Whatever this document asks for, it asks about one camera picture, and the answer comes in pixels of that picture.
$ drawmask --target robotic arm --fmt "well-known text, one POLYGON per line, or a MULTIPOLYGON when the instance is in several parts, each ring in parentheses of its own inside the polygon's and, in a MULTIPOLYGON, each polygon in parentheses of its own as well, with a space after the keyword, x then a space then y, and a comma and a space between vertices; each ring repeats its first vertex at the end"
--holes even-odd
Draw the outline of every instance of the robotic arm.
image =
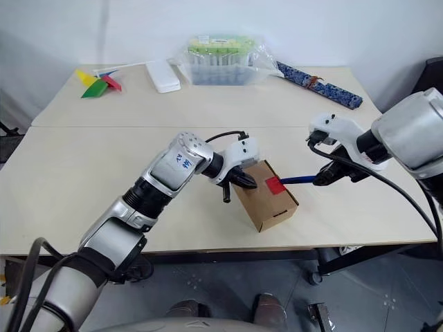
MULTIPOLYGON (((257 142, 246 134, 219 154, 193 133, 177 135, 83 236, 78 252, 67 257, 53 276, 41 310, 30 311, 22 330, 60 331, 63 326, 78 330, 108 280, 124 282, 125 271, 147 242, 143 233, 151 230, 163 208, 194 174, 203 174, 222 186, 224 201, 229 202, 229 183, 257 187, 242 171, 257 161, 257 142)), ((39 301, 49 275, 51 272, 34 281, 28 305, 39 301)), ((20 322, 10 320, 7 331, 18 331, 19 327, 20 322)))
MULTIPOLYGON (((364 132, 354 121, 321 114, 309 126, 311 145, 341 144, 333 156, 374 171, 394 158, 443 207, 443 96, 436 89, 414 93, 372 123, 364 132)), ((368 174, 332 161, 316 175, 314 185, 329 185, 344 176, 352 182, 368 174)))

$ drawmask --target white eraser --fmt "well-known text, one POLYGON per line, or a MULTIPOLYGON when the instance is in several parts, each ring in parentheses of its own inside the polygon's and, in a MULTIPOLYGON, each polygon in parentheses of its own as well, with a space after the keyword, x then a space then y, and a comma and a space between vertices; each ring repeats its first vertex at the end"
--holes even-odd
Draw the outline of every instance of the white eraser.
POLYGON ((147 72, 159 93, 180 90, 180 81, 166 60, 146 62, 147 72))

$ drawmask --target caster wheel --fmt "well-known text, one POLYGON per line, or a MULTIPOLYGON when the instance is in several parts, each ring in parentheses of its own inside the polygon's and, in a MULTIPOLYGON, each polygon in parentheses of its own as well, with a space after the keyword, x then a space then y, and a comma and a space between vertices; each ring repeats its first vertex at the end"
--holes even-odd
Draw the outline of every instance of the caster wheel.
POLYGON ((312 286, 318 286, 323 281, 323 277, 318 272, 312 272, 308 276, 308 282, 312 286))

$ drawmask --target plastic bag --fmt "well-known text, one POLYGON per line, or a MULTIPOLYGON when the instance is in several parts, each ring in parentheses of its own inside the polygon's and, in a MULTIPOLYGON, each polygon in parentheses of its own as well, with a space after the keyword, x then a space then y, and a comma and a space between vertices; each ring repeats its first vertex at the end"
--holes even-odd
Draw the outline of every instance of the plastic bag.
POLYGON ((194 85, 247 85, 283 76, 264 44, 243 35, 193 37, 175 62, 194 85))

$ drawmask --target white wall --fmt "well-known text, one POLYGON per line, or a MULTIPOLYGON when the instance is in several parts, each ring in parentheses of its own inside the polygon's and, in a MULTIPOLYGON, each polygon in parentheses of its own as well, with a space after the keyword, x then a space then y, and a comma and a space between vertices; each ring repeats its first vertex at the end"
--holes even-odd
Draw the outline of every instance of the white wall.
POLYGON ((193 34, 264 36, 298 66, 351 66, 375 104, 443 54, 441 0, 0 0, 1 117, 27 127, 80 63, 169 57, 193 34))

